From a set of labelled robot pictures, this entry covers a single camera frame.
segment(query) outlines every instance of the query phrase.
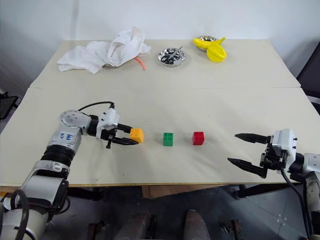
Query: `orange straw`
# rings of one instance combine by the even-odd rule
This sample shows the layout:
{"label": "orange straw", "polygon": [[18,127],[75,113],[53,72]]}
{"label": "orange straw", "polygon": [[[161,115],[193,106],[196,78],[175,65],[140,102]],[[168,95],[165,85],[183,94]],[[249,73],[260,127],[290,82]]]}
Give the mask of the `orange straw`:
{"label": "orange straw", "polygon": [[135,57],[134,59],[137,60],[141,64],[143,70],[146,70],[146,66],[144,65],[144,63],[139,58]]}

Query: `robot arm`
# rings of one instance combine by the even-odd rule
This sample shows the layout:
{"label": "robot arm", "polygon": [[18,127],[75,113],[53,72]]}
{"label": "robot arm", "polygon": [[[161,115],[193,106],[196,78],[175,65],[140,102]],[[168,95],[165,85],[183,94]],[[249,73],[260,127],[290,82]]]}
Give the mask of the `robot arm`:
{"label": "robot arm", "polygon": [[[138,144],[129,138],[116,137],[118,130],[130,133],[132,127],[118,123],[119,115],[114,106],[100,118],[68,110],[60,115],[59,120],[59,127],[52,135],[41,160],[35,163],[20,187],[29,204],[28,221],[22,238],[24,240],[39,240],[47,222],[53,215],[62,212],[67,199],[70,165],[80,146],[82,135],[108,141],[107,148],[111,147],[111,143]],[[0,240],[16,239],[22,214],[21,201],[18,197],[13,197],[11,210],[3,214]]]}
{"label": "robot arm", "polygon": [[[267,146],[265,152],[261,154],[260,167],[241,159],[228,158],[232,164],[262,178],[267,177],[268,169],[282,171],[283,173],[288,171],[292,180],[305,183],[306,194],[304,197],[307,202],[306,208],[311,213],[313,229],[311,232],[314,233],[311,239],[320,239],[320,154],[306,153],[302,155],[296,153],[298,139],[291,129],[276,131],[271,136],[240,133],[236,134],[235,137],[250,143],[267,144]],[[309,219],[308,212],[306,215],[305,219]],[[308,229],[311,228],[309,226],[310,222],[305,222],[307,233],[309,232]]]}

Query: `metal bowl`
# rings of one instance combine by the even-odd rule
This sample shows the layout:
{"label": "metal bowl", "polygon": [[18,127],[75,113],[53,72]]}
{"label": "metal bowl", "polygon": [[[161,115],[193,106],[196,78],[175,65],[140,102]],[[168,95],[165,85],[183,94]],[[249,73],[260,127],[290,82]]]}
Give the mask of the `metal bowl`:
{"label": "metal bowl", "polygon": [[186,54],[184,51],[182,50],[178,50],[173,58],[173,63],[171,64],[168,64],[168,63],[164,63],[161,61],[161,59],[164,57],[164,56],[167,56],[167,55],[171,55],[173,54],[175,51],[177,50],[177,48],[174,48],[174,47],[170,47],[170,48],[166,48],[166,49],[163,49],[161,52],[159,52],[159,55],[158,55],[158,59],[159,61],[167,66],[167,67],[171,67],[171,68],[174,68],[174,67],[177,67],[179,66],[180,64],[183,63],[183,61],[186,59]]}
{"label": "metal bowl", "polygon": [[[218,38],[215,38],[214,36],[198,36],[196,38],[201,39],[203,41],[208,41],[208,42],[213,42],[218,40]],[[197,48],[203,52],[207,52],[207,49],[200,48],[200,47],[197,47]]]}

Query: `scissors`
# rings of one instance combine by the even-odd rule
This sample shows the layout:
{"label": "scissors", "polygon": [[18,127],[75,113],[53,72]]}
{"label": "scissors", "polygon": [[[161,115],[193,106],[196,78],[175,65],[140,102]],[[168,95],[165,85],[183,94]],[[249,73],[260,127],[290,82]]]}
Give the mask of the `scissors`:
{"label": "scissors", "polygon": [[161,57],[161,62],[163,62],[164,64],[173,65],[175,59],[177,60],[179,59],[179,56],[177,56],[177,53],[180,49],[182,49],[182,46],[176,49],[172,54],[164,55],[163,57]]}

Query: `yellow plastic object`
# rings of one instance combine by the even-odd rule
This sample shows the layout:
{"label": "yellow plastic object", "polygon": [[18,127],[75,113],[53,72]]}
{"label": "yellow plastic object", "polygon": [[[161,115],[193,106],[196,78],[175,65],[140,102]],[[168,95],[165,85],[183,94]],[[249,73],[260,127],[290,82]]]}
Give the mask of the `yellow plastic object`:
{"label": "yellow plastic object", "polygon": [[135,140],[141,144],[145,140],[145,134],[141,128],[131,128],[130,139]]}
{"label": "yellow plastic object", "polygon": [[208,47],[206,55],[212,62],[221,63],[225,60],[227,53],[220,44],[215,43]]}
{"label": "yellow plastic object", "polygon": [[198,48],[200,49],[208,49],[209,46],[213,45],[213,44],[219,44],[221,45],[221,43],[225,40],[226,38],[223,37],[219,40],[216,41],[204,41],[201,40],[200,38],[194,38],[193,39],[193,43],[194,45],[196,45]]}

